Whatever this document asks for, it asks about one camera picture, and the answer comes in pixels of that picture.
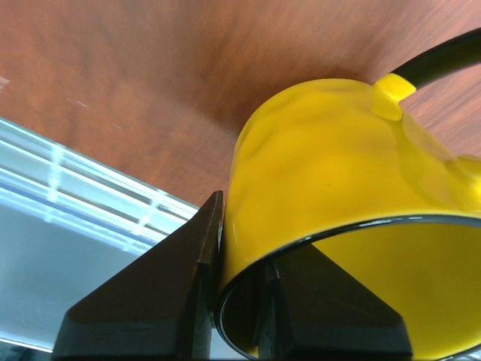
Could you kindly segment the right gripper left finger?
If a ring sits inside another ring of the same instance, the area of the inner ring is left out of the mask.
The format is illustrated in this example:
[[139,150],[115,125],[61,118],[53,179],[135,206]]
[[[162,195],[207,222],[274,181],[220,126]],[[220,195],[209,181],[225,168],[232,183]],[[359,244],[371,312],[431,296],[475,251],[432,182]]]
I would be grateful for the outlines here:
[[223,194],[72,306],[54,357],[208,357]]

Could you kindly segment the aluminium front rail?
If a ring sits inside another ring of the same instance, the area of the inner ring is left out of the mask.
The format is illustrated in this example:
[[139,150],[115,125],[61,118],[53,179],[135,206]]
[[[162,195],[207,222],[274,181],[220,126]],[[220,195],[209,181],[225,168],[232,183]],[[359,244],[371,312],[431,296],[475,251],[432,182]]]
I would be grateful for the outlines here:
[[141,255],[197,207],[7,120],[1,204]]

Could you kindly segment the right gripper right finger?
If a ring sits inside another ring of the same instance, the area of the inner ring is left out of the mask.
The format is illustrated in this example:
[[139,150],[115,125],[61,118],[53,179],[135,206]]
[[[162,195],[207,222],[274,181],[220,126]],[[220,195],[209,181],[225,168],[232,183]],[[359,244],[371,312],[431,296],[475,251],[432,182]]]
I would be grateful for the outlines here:
[[401,315],[313,245],[263,269],[260,359],[410,359]]

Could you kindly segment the yellow enamel mug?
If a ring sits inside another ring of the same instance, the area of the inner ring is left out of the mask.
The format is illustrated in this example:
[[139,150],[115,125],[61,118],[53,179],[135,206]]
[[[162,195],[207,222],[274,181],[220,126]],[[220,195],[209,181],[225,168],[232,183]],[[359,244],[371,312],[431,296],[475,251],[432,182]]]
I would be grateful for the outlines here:
[[214,317],[259,358],[263,269],[313,245],[404,320],[410,359],[480,358],[480,160],[455,156],[400,105],[480,62],[480,31],[443,42],[374,84],[300,83],[248,119],[225,204]]

